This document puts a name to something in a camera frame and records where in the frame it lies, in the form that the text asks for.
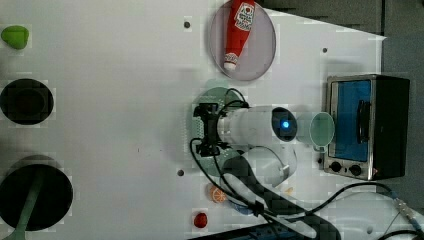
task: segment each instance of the red ketchup bottle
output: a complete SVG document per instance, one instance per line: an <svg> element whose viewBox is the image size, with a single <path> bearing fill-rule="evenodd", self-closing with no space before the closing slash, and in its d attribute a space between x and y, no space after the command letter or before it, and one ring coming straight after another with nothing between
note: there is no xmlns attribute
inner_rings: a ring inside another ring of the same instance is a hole
<svg viewBox="0 0 424 240"><path fill-rule="evenodd" d="M224 68L236 69L237 60L249 37L255 13L254 0L233 0L227 27L227 45L225 47Z"/></svg>

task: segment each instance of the black cable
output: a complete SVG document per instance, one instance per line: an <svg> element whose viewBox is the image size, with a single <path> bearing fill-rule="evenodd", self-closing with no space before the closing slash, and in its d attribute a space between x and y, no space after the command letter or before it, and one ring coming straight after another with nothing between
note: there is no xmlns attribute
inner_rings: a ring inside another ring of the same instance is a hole
<svg viewBox="0 0 424 240"><path fill-rule="evenodd" d="M385 240L388 239L390 237L396 236L396 235L401 235L401 234L414 234L416 236L418 236L418 233L416 231L412 231L412 230L399 230L399 231L394 231L391 233L387 233L383 236L381 236L378 240Z"/></svg>
<svg viewBox="0 0 424 240"><path fill-rule="evenodd" d="M400 212L398 212L398 214L396 214L396 216L393 218L392 222L390 223L389 227L387 228L387 230L384 232L384 234L386 234L390 227L393 225L393 223L395 222L396 218L399 216Z"/></svg>
<svg viewBox="0 0 424 240"><path fill-rule="evenodd" d="M243 204L245 204L249 209L254 210L256 205L250 203L248 200L246 200L245 198L243 198L242 196L240 196L239 194L232 194L230 192L228 192L227 190L223 189L218 183L216 183L214 180L212 180L212 178L209 176L209 174L206 173L205 169L203 168L203 166L200 164L199 160L196 158L196 155L194 154L193 151L193 142L194 141L202 141L202 139L200 138L193 138L190 141L190 153L194 159L194 161L196 162L197 166L199 166L200 170L203 172L203 174L205 174L206 178L215 186L217 187L219 190L221 190L222 192L224 192L226 195L242 202ZM275 214L273 214L271 211L269 210L264 210L264 213L270 215L270 216L274 216Z"/></svg>
<svg viewBox="0 0 424 240"><path fill-rule="evenodd" d="M237 90L237 89L235 89L235 88L229 88L229 89L225 92L225 97L227 97L228 93L229 93L229 92L231 92L231 91L238 93L238 94L240 95L241 99L243 99L243 102L246 102L246 99L244 99L243 94L242 94L239 90Z"/></svg>
<svg viewBox="0 0 424 240"><path fill-rule="evenodd" d="M219 176L222 178L225 185L227 185L227 187L230 189L231 192L233 192L234 194L237 194L234 188L227 182L227 179L225 179L224 174L222 173L221 169L218 166L218 161L216 160L215 155L213 156L213 161L215 162L215 167L218 170Z"/></svg>
<svg viewBox="0 0 424 240"><path fill-rule="evenodd" d="M319 211L319 210L321 210L321 209L323 209L325 206L327 206L330 202L332 202L337 196L339 196L341 193L343 193L344 191L346 191L347 189L350 189L350 188L354 188L354 187L358 187L358 186L366 186L366 185L375 185L375 186L378 186L378 187L382 187L382 188L384 188L384 189L386 189L388 192L390 192L390 193L392 193L393 191L392 191L392 189L390 189L388 186L386 186L386 185L384 185L384 184L381 184L381 183L376 183L376 182L363 182L363 183L354 183L354 184L351 184L351 185L348 185L348 186L346 186L346 187L344 187L344 188L342 188L342 189L340 189L339 191L337 191L333 196L331 196L329 199L327 199L327 201L325 201L324 203L322 203L321 205L319 205L318 207L316 207L316 208L314 208L314 209L312 209L312 210L309 210L309 211L306 211L306 214L308 215L308 214L312 214L312 213L315 213L315 212L317 212L317 211Z"/></svg>

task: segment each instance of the green object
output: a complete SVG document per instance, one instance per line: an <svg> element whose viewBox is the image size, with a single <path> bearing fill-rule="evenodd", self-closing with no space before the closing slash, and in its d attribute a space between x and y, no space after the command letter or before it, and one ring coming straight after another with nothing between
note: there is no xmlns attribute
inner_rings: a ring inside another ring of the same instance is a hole
<svg viewBox="0 0 424 240"><path fill-rule="evenodd" d="M22 26L10 26L3 30L1 39L14 49L24 49L28 43L29 31Z"/></svg>

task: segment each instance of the white table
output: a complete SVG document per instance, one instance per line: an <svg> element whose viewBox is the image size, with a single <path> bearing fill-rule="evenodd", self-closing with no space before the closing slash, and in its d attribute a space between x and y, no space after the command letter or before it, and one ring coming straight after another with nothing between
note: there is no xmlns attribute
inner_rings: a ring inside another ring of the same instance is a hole
<svg viewBox="0 0 424 240"><path fill-rule="evenodd" d="M39 126L22 128L1 113L2 173L42 153L63 166L75 190L62 224L31 239L187 239L263 222L207 200L208 181L187 148L190 103L226 79L209 56L206 33L224 2L2 1L0 27L24 25L31 38L20 53L1 43L0 87L23 77L45 80L56 99ZM249 103L320 110L328 75L380 72L382 38L268 13L277 32L272 67L256 81L230 81ZM323 201L337 184L352 182L319 170L311 148L297 152L298 170L279 190ZM199 209L209 217L202 230L192 225ZM0 225L0 237L8 230Z"/></svg>

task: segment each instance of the gray floor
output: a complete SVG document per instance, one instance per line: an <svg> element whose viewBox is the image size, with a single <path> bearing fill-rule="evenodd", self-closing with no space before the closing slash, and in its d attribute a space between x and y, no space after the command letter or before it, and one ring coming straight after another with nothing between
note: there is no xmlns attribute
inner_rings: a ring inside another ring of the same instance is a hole
<svg viewBox="0 0 424 240"><path fill-rule="evenodd" d="M265 8L385 36L424 31L422 1L257 0Z"/></svg>

